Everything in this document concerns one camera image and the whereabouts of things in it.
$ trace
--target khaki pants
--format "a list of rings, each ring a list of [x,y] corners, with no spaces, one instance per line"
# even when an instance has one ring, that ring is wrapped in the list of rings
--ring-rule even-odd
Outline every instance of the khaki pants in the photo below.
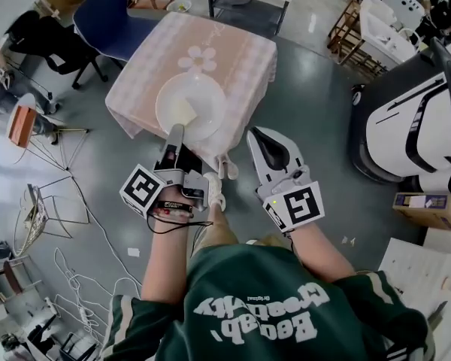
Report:
[[[239,241],[235,234],[231,231],[227,220],[222,216],[215,221],[213,225],[206,227],[205,231],[198,237],[198,243],[192,255],[200,249],[210,246],[221,246],[224,244],[238,244]],[[261,246],[277,246],[284,247],[280,239],[275,235],[267,235],[259,239],[254,244]]]

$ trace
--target caster wheel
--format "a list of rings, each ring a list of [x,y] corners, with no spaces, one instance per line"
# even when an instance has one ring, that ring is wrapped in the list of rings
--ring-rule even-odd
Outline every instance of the caster wheel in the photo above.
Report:
[[[356,84],[355,86],[353,86],[353,105],[358,105],[361,101],[362,91],[364,90],[364,87],[364,84]]]

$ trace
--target ar tag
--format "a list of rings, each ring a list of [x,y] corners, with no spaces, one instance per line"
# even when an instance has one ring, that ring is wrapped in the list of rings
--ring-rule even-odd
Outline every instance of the ar tag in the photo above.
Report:
[[[324,205],[318,182],[269,196],[265,199],[262,207],[281,232],[324,217]]]
[[[123,201],[143,218],[164,188],[164,182],[141,165],[134,171],[120,189]]]

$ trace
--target green t-shirt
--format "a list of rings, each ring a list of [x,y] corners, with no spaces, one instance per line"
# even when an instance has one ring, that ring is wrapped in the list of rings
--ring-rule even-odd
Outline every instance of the green t-shirt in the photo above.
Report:
[[[207,247],[189,264],[183,306],[114,296],[105,361],[433,359],[425,318],[383,272],[333,284],[281,247]]]

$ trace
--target person in black clothing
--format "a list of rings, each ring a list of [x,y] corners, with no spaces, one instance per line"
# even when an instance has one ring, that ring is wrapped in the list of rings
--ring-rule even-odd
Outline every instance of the person in black clothing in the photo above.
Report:
[[[432,38],[437,38],[445,46],[451,44],[451,0],[429,0],[431,7],[422,18],[416,29],[417,36],[412,35],[413,44],[423,41],[429,44]]]

